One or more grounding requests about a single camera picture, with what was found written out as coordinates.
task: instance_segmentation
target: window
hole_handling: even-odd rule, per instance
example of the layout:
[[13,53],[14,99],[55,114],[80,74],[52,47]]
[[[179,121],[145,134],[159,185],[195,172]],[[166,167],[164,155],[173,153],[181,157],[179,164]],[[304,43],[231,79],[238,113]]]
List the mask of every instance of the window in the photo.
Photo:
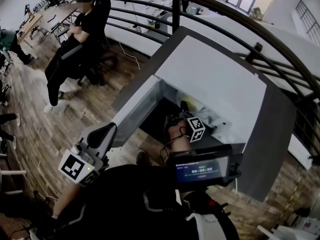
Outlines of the window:
[[255,0],[252,8],[259,7],[261,10],[261,13],[264,15],[268,7],[270,6],[271,2],[272,0]]

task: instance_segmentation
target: white cable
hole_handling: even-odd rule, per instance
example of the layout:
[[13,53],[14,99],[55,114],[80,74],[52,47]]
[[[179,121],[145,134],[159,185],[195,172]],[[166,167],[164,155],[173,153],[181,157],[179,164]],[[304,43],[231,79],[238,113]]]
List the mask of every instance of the white cable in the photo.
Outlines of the white cable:
[[235,193],[238,193],[238,179],[235,178]]
[[[20,165],[20,170],[22,170],[22,165],[21,165],[21,163],[20,163],[19,160],[18,160],[17,153],[15,153],[15,159],[17,160],[17,162],[18,162],[19,165]],[[30,188],[32,189],[32,192],[34,192],[34,188],[32,187],[30,180],[27,178],[27,176],[26,176],[25,174],[24,174],[23,176],[24,176],[25,179],[29,182],[29,185],[30,185]],[[46,199],[46,198],[45,198],[42,194],[40,194],[39,192],[38,192],[38,194],[39,194],[39,196],[41,196],[44,200]],[[50,195],[48,195],[47,197],[48,197],[48,198],[55,199],[55,200],[58,200],[57,198],[55,198],[55,197],[53,197],[53,196],[50,196]]]
[[119,45],[120,45],[120,47],[121,47],[121,49],[122,49],[122,51],[123,51],[123,53],[124,53],[125,55],[128,55],[128,56],[131,57],[131,58],[135,58],[135,61],[136,61],[136,63],[138,64],[138,68],[139,68],[139,70],[141,70],[137,58],[136,58],[135,56],[131,56],[130,54],[126,53],[125,50],[123,49],[123,47],[121,46],[121,43],[120,43],[120,42],[119,42]]

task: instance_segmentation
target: green jacket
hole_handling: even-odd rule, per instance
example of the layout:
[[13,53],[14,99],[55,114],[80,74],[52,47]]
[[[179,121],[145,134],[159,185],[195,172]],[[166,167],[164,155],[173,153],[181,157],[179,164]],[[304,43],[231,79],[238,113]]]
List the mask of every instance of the green jacket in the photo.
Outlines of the green jacket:
[[16,33],[6,29],[1,29],[0,32],[0,50],[2,51],[5,47],[9,51]]

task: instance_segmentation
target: digital timer display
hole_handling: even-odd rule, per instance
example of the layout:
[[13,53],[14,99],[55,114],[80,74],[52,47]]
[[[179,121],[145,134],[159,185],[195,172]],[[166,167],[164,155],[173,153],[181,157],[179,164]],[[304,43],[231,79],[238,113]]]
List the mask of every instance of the digital timer display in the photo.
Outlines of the digital timer display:
[[176,179],[178,183],[206,181],[223,178],[227,174],[229,157],[220,157],[184,164],[176,164]]

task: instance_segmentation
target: black cable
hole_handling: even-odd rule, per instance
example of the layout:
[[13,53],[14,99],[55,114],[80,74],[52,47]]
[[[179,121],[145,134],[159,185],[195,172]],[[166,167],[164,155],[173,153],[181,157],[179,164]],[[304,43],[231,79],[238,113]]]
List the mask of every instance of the black cable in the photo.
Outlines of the black cable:
[[162,156],[162,151],[165,150],[165,152],[166,152],[166,157],[167,157],[166,159],[168,159],[168,158],[169,158],[169,154],[168,154],[168,152],[167,152],[167,150],[166,150],[166,147],[167,147],[169,144],[173,143],[173,142],[176,141],[177,139],[180,139],[180,138],[182,138],[182,137],[184,137],[184,136],[190,138],[188,135],[182,133],[182,131],[181,131],[182,128],[186,128],[186,127],[185,127],[185,126],[181,126],[181,127],[179,128],[179,131],[180,131],[181,134],[180,134],[178,137],[175,137],[175,138],[171,139],[171,140],[170,140],[167,144],[165,144],[165,145],[163,146],[163,148],[160,150],[160,157],[161,157],[161,160],[162,160],[163,165],[165,165],[165,160],[164,160],[164,157]]

